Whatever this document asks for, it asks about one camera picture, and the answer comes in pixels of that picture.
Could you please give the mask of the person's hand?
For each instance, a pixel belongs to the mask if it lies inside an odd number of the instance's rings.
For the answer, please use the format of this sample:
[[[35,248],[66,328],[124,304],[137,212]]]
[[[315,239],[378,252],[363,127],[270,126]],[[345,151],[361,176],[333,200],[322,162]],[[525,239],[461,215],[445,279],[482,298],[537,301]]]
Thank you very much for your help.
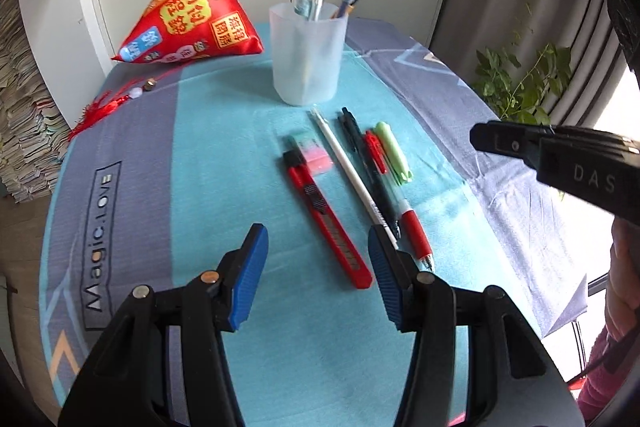
[[[636,232],[620,217],[612,223],[612,246],[608,287],[605,291],[605,326],[616,341],[622,340],[638,324],[639,277],[631,253]]]

